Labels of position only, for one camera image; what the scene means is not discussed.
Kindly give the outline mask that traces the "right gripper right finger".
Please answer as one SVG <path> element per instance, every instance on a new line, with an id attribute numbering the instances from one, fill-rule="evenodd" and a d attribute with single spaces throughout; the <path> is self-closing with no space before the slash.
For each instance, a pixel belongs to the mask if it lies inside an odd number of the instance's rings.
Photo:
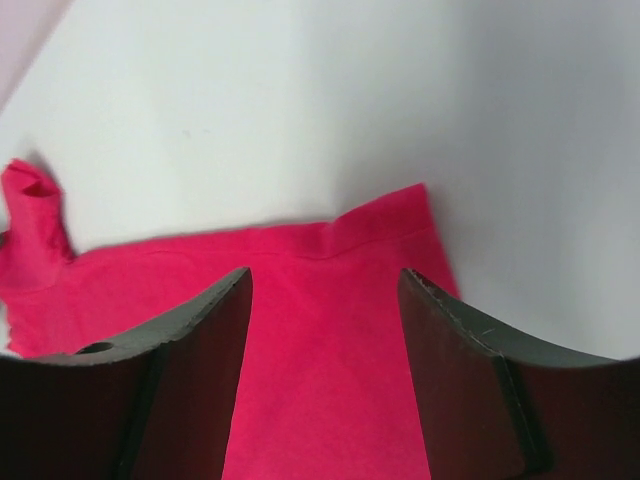
<path id="1" fill-rule="evenodd" d="M 511 327 L 404 270 L 398 301 L 435 479 L 635 479 L 639 362 Z"/>

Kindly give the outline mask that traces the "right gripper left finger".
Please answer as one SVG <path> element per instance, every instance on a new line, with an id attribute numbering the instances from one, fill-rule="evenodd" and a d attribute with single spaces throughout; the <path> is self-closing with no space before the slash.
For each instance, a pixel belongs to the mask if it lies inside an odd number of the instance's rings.
<path id="1" fill-rule="evenodd" d="M 1 359 L 5 479 L 218 479 L 252 306 L 237 269 L 72 355 Z"/>

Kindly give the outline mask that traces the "red t shirt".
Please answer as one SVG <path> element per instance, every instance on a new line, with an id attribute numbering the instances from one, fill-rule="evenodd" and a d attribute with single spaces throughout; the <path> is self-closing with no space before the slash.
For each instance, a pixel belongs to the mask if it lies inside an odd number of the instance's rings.
<path id="1" fill-rule="evenodd" d="M 179 236 L 75 255 L 62 193 L 15 160 L 1 175 L 10 226 L 1 299 L 10 348 L 72 353 L 134 328 L 247 267 L 253 300 L 223 475 L 429 475 L 397 301 L 413 268 L 457 290 L 417 184 L 327 223 Z"/>

